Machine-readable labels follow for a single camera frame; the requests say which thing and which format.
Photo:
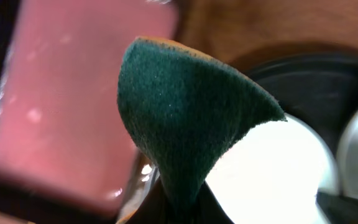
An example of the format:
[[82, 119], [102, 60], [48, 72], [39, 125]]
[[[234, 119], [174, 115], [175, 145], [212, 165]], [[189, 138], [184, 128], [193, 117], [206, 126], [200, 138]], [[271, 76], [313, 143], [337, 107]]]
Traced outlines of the green scrubbing sponge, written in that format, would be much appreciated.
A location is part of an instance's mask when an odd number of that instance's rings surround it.
[[235, 68], [182, 44], [141, 37], [124, 54], [117, 105], [179, 215], [226, 151], [252, 128], [285, 119], [276, 99]]

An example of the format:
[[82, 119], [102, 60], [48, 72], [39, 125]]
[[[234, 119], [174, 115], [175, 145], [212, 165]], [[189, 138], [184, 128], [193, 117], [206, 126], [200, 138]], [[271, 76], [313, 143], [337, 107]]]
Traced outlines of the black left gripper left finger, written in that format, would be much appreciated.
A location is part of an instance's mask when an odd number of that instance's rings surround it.
[[179, 223], [176, 208], [175, 183], [169, 184], [165, 179], [158, 179], [148, 192], [140, 207], [126, 221], [127, 224], [171, 224]]

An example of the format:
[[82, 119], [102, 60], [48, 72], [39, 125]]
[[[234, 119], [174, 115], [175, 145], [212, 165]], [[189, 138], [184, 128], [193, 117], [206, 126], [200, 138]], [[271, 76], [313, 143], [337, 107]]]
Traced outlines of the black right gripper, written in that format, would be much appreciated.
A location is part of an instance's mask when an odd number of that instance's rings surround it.
[[358, 199], [318, 192], [316, 200], [332, 224], [358, 224]]

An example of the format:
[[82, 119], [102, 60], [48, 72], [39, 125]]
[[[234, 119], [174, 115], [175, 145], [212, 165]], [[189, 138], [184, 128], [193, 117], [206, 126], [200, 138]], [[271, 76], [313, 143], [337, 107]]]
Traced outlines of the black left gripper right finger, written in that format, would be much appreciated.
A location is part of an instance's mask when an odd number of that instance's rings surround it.
[[198, 192], [193, 215], [194, 224], [234, 224], [222, 209], [206, 182]]

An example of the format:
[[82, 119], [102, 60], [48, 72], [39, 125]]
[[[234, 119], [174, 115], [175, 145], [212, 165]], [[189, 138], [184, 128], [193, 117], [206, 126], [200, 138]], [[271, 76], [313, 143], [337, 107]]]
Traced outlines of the light blue plate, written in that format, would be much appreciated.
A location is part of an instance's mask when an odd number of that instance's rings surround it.
[[206, 178], [234, 223], [330, 224], [317, 194], [339, 194], [333, 155], [310, 126], [286, 117], [250, 130]]

